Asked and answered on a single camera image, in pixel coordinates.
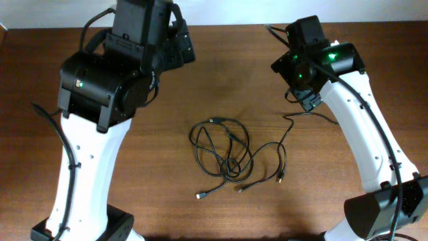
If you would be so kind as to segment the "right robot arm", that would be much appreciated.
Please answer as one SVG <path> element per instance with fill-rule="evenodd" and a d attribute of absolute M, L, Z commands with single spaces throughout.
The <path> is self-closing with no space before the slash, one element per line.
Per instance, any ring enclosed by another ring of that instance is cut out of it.
<path fill-rule="evenodd" d="M 364 195 L 319 240 L 393 240 L 427 212 L 427 178 L 395 140 L 351 43 L 330 42 L 316 16 L 284 28 L 288 51 L 272 64 L 307 113 L 321 103 L 335 116 L 357 163 Z"/>

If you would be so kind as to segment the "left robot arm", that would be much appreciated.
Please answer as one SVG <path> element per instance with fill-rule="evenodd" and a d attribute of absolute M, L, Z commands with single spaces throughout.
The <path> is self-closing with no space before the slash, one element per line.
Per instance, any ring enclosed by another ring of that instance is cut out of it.
<path fill-rule="evenodd" d="M 63 152 L 53 210 L 32 240 L 141 239 L 134 216 L 108 203 L 116 158 L 136 111 L 158 96 L 161 74 L 193 62 L 195 52 L 172 1 L 119 0 L 107 13 L 112 27 L 81 37 L 61 67 L 60 119 L 34 106 Z"/>

